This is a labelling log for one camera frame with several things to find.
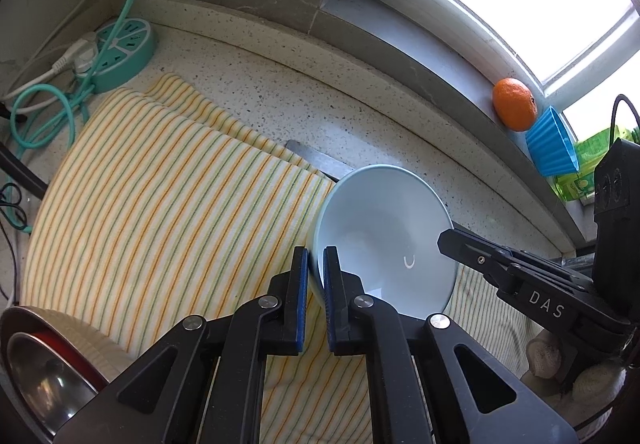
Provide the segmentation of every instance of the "glove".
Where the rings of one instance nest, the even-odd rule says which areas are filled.
[[[562,342],[543,330],[526,349],[529,370],[521,380],[535,394],[576,427],[612,402],[625,382],[626,370],[613,360],[595,364],[580,373],[572,389],[561,394],[556,374],[562,365]],[[578,438],[584,442],[593,436],[609,418],[611,410],[579,430]]]

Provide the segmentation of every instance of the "orange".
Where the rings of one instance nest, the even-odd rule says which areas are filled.
[[[524,132],[536,122],[536,100],[523,82],[514,78],[501,79],[495,84],[492,99],[498,117],[510,130]]]

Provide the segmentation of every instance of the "black cable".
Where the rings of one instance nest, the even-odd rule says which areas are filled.
[[[628,104],[628,107],[631,109],[631,113],[634,114],[636,118],[636,124],[640,128],[640,116],[638,116],[638,111],[636,110],[634,104],[625,94],[618,94],[616,100],[613,101],[613,111],[611,112],[611,128],[609,129],[609,147],[613,144],[613,130],[616,127],[616,112],[618,111],[618,105],[620,101],[625,101]]]
[[[16,201],[12,201],[10,198],[6,198],[5,192],[9,191],[8,196],[12,196],[12,190],[16,190],[18,193],[18,199]],[[24,212],[24,209],[20,207],[20,202],[22,202],[22,191],[20,188],[15,185],[13,182],[8,182],[4,186],[0,188],[0,214],[4,217],[4,219],[9,222],[12,228],[17,229],[18,231],[22,231],[25,227],[27,227],[27,213]],[[14,222],[9,216],[6,214],[5,208],[11,208],[14,210],[15,218],[18,223]]]
[[[601,416],[603,416],[605,413],[607,413],[607,411],[609,411],[611,408],[613,408],[613,406],[615,405],[616,400],[612,400],[609,404],[607,404],[604,408],[602,408],[601,410],[598,410],[596,413],[594,413],[593,415],[591,415],[588,419],[583,420],[580,424],[574,426],[574,430],[575,431],[580,431],[582,428],[587,427],[589,424],[591,424],[594,420],[600,418]]]
[[[9,240],[9,235],[6,234],[6,231],[4,230],[4,225],[2,224],[2,222],[0,222],[0,230],[2,230],[2,234],[4,234],[4,239],[6,240],[7,245],[9,246],[9,250],[11,251],[11,258],[14,262],[14,305],[18,305],[18,297],[17,297],[17,292],[18,292],[18,261],[15,257],[15,251],[14,251],[14,246],[12,245],[11,241]],[[0,287],[0,292],[2,292],[2,295],[4,296],[4,298],[9,301],[9,297],[6,295],[6,293],[4,292],[4,290],[2,290],[2,288]]]

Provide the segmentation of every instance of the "countertop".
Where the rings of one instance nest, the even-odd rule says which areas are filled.
[[[498,193],[452,158],[362,102],[307,75],[241,48],[182,30],[156,26],[158,46],[145,69],[126,86],[145,90],[163,73],[176,72],[203,95],[280,143],[297,140],[351,167],[395,164],[422,177],[450,216],[499,244],[546,257],[560,252]],[[101,96],[89,105],[95,110]],[[66,131],[26,158],[47,182],[66,153]],[[38,201],[25,198],[32,222]],[[24,264],[28,236],[20,234]],[[0,283],[11,282],[8,247],[0,244]]]

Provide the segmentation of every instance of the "yellow striped towel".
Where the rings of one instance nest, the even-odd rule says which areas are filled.
[[[181,318],[231,314],[290,265],[333,183],[178,76],[116,90],[50,184],[23,304],[89,323],[140,355]],[[537,333],[463,268],[449,311],[503,363],[526,369]],[[261,442],[370,442],[362,358],[336,358],[308,300],[304,353],[269,358]]]

